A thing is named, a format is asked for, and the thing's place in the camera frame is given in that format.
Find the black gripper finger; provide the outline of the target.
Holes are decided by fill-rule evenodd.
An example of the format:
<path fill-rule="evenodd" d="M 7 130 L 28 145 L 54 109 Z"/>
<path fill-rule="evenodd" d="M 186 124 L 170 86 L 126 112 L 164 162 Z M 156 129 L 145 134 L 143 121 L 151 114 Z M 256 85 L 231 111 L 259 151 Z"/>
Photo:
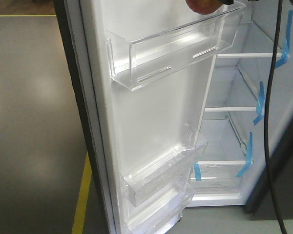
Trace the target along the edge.
<path fill-rule="evenodd" d="M 234 3 L 234 0 L 218 0 L 218 1 L 224 5 L 232 5 Z"/>

